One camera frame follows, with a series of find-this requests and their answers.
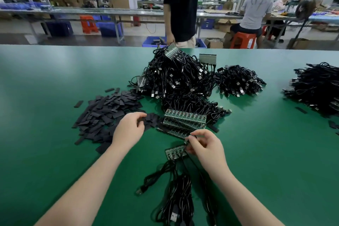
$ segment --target green workbench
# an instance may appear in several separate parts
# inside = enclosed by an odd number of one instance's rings
[[[0,225],[32,225],[98,158],[98,145],[79,146],[71,129],[86,101],[140,75],[152,48],[0,45]],[[217,68],[239,64],[267,82],[258,96],[210,100],[233,113],[218,122],[233,174],[286,225],[337,225],[339,136],[328,120],[284,100],[281,90],[294,68],[326,61],[339,66],[338,52],[310,50],[194,49],[217,55]],[[85,100],[80,108],[73,108]],[[142,99],[144,110],[161,114],[160,103]],[[119,166],[94,225],[161,225],[151,219],[169,175],[142,196],[134,193],[146,175],[166,161],[164,150],[182,141],[151,128]],[[196,226],[207,225],[193,174]],[[238,225],[222,194],[219,225]]]

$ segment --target hand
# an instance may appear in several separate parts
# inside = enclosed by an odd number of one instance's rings
[[[170,44],[172,44],[173,42],[175,43],[175,38],[174,38],[174,35],[173,33],[170,33],[170,34],[167,34],[166,35],[166,44],[169,46]]]
[[[128,152],[144,133],[144,122],[139,122],[139,119],[146,116],[147,114],[140,112],[126,114],[114,131],[111,146],[121,147]]]
[[[211,131],[206,129],[193,131],[186,140],[189,140],[186,151],[198,157],[202,167],[208,172],[212,180],[224,173],[225,170],[230,171],[222,143]]]

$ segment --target concrete floor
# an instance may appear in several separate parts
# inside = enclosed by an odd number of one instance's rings
[[[83,34],[80,22],[71,22],[74,35],[70,37],[54,37],[47,39],[40,23],[33,24],[34,30],[41,39],[39,44],[42,45],[65,45],[65,46],[118,46],[116,38],[101,37],[99,33]],[[287,28],[285,36],[282,37],[284,43],[278,44],[277,48],[286,49],[286,46],[291,38],[294,38],[298,32],[298,28]],[[0,21],[0,44],[30,44],[32,30],[27,21],[11,20]],[[146,39],[146,36],[164,36],[165,27],[162,23],[148,23],[141,24],[140,27],[124,27],[125,41],[123,46],[141,47]],[[202,29],[200,37],[219,37],[223,38],[224,32],[216,29],[206,30]],[[312,50],[339,50],[339,41],[334,42],[337,33],[320,32],[315,29],[305,28],[299,37],[313,41],[310,43],[308,49]],[[268,41],[264,44],[264,48],[272,48],[273,43]]]

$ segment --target red stool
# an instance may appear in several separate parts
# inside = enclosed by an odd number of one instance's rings
[[[94,20],[93,16],[89,15],[80,15],[81,20]],[[82,32],[85,34],[90,34],[91,32],[99,32],[97,26],[93,22],[81,21]]]
[[[269,28],[268,26],[262,27],[262,35],[263,35],[263,36],[266,36],[268,28]],[[271,40],[272,36],[273,36],[273,35],[270,34],[269,37],[268,37],[267,39],[268,39],[268,40]]]
[[[253,49],[256,37],[257,37],[256,34],[247,34],[247,33],[237,32],[234,35],[234,38],[231,42],[231,48],[235,48],[234,46],[235,46],[236,41],[241,39],[240,49],[246,49],[249,41],[252,39],[251,49]]]

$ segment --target bundle of cables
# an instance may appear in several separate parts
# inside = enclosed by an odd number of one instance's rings
[[[163,206],[158,210],[156,214],[156,222],[161,222],[164,225],[170,225],[171,221],[176,222],[180,226],[189,226],[194,225],[193,215],[194,215],[194,206],[192,200],[192,181],[188,173],[188,170],[185,166],[186,171],[182,174],[178,174],[176,169],[176,164],[178,161],[181,161],[184,164],[183,157],[177,160],[168,160],[161,170],[152,173],[144,179],[144,184],[137,191],[137,194],[143,194],[150,186],[154,185],[156,181],[164,173],[170,172],[173,179],[169,183],[167,196],[165,197]],[[216,215],[217,207],[215,205],[214,199],[212,198],[206,181],[200,172],[201,184],[203,186],[203,191],[205,193],[205,203],[204,209],[206,210],[211,225],[216,225]]]
[[[221,67],[215,75],[219,90],[225,96],[235,95],[240,97],[245,93],[248,95],[258,94],[262,85],[266,83],[258,78],[255,71],[239,65]]]
[[[302,102],[315,110],[331,115],[339,112],[339,68],[320,63],[294,69],[298,75],[290,82],[292,90],[284,90],[286,97]]]
[[[215,85],[215,65],[203,64],[196,56],[189,56],[174,44],[153,51],[154,58],[141,76],[136,76],[129,86],[142,94],[162,100],[163,111],[167,109],[191,112],[207,116],[214,124],[226,111],[207,99]]]

